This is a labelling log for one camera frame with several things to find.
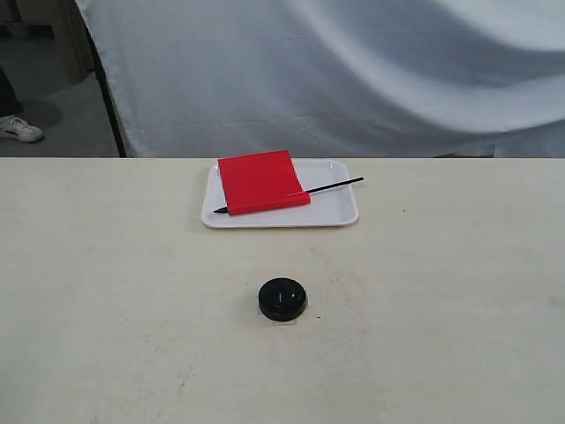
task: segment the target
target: sneaker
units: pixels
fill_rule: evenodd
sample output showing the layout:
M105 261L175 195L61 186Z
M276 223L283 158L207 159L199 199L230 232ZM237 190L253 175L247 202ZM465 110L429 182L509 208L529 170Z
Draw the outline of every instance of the sneaker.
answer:
M43 137L43 131L32 126L20 117L0 118L0 139L16 139L24 143L34 143Z

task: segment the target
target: white backdrop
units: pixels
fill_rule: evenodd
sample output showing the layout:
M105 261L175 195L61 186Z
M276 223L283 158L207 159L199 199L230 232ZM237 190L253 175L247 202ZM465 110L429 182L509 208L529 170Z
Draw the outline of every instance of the white backdrop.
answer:
M565 156L562 0L80 0L141 156Z

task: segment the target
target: person's foot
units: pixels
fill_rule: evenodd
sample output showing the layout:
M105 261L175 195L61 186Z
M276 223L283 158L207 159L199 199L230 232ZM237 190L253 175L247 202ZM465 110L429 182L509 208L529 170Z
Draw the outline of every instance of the person's foot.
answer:
M16 139L34 143L43 137L43 131L20 117L0 117L0 139Z

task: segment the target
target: red card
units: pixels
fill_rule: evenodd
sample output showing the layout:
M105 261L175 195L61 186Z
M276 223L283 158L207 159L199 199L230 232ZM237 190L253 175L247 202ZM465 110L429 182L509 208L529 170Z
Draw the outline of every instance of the red card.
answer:
M287 150L228 157L218 165L230 215L310 203Z

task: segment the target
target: black puck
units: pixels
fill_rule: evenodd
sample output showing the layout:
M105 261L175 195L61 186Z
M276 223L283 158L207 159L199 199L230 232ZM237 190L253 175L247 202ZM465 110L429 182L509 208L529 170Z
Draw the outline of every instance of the black puck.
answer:
M292 321L298 318L305 308L304 287L289 278L267 281L259 290L259 309L270 320Z

